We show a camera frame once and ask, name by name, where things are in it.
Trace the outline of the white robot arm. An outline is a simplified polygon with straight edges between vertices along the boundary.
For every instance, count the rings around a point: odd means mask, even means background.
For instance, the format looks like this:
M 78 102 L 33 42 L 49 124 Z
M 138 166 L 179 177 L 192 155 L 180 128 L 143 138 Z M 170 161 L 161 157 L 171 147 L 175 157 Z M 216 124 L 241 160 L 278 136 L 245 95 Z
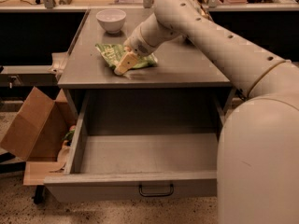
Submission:
M 191 0 L 156 0 L 125 42 L 124 74 L 185 35 L 246 97 L 218 146 L 219 224 L 299 224 L 299 67 L 200 15 Z

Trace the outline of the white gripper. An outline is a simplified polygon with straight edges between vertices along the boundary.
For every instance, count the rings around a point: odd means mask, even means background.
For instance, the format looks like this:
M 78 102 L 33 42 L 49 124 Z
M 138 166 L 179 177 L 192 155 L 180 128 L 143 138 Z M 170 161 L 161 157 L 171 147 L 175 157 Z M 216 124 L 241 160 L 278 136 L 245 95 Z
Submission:
M 114 69 L 114 73 L 122 76 L 129 69 L 134 67 L 139 60 L 139 56 L 146 57 L 151 55 L 156 48 L 149 45 L 141 34 L 141 27 L 137 26 L 131 35 L 124 41 L 124 52 L 126 52 Z

